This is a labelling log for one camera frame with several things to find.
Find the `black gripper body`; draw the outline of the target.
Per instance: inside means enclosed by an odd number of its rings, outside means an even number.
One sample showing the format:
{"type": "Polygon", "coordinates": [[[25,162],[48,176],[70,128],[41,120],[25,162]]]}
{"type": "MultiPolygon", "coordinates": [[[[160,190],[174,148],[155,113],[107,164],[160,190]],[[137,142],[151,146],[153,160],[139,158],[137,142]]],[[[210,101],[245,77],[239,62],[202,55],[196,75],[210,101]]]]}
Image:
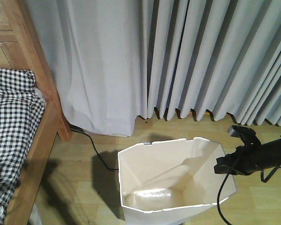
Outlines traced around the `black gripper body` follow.
{"type": "Polygon", "coordinates": [[[258,165],[254,157],[254,151],[261,146],[257,136],[241,133],[233,133],[230,136],[240,138],[244,144],[236,147],[235,152],[217,158],[214,172],[216,174],[251,175],[261,171],[262,167],[258,165]]]}

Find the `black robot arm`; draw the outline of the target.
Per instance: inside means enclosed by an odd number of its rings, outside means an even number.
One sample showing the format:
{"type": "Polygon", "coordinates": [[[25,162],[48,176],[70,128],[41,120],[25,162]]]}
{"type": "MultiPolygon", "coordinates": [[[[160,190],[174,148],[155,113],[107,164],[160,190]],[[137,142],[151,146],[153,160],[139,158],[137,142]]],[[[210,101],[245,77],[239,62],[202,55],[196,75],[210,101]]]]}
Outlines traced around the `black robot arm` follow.
{"type": "Polygon", "coordinates": [[[216,159],[216,174],[248,176],[281,166],[281,137],[262,144],[253,129],[235,125],[228,129],[228,134],[240,138],[244,144],[236,147],[235,152],[216,159]]]}

